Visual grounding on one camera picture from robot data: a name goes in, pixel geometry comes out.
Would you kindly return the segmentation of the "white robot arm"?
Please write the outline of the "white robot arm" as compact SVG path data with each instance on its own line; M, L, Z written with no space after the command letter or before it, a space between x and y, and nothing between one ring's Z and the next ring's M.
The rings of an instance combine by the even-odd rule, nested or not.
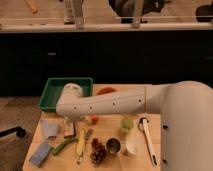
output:
M159 114L161 171L213 171L213 88L204 83L149 85L90 97L68 84L56 113L73 121L92 114Z

